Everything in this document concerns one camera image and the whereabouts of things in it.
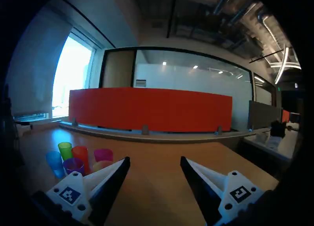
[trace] recessed light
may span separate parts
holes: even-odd
[[[255,79],[257,79],[257,80],[259,80],[259,81],[261,81],[262,83],[264,83],[265,81],[263,81],[262,79],[260,79],[259,77],[257,77],[257,76],[254,76],[254,78]]]

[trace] red partition panel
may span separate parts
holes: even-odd
[[[290,112],[286,110],[282,110],[282,122],[289,122]]]
[[[69,119],[113,129],[229,131],[232,97],[155,88],[95,88],[70,91]]]

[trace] glass wall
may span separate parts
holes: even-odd
[[[276,106],[276,89],[260,76],[254,74],[256,101],[270,106]]]
[[[250,72],[213,58],[162,50],[138,50],[134,87],[178,89],[232,97],[234,130],[247,130],[252,100]]]

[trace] bright window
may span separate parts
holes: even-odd
[[[73,38],[76,37],[70,35],[67,38],[59,58],[53,83],[52,118],[68,116],[70,90],[88,88],[89,85],[95,50]]]

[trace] table surface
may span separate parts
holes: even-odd
[[[202,213],[180,167],[185,156],[222,174],[238,170],[262,190],[274,189],[278,181],[224,145],[214,143],[157,144],[108,140],[61,128],[37,132],[21,138],[25,166],[19,169],[29,194],[47,191],[58,183],[45,160],[49,151],[58,151],[58,143],[93,150],[113,150],[113,160],[126,156],[131,167],[108,215],[106,225],[205,225]]]
[[[298,132],[294,131],[294,130],[288,131],[286,129],[285,134],[286,134],[286,136],[280,142],[277,151],[266,147],[266,143],[267,143],[268,139],[265,143],[261,143],[261,142],[256,141],[256,135],[244,137],[244,141],[247,143],[250,143],[253,146],[260,148],[260,149],[268,152],[269,154],[276,156],[282,160],[290,161],[292,156],[293,156],[294,148],[295,148],[295,145],[297,142]]]

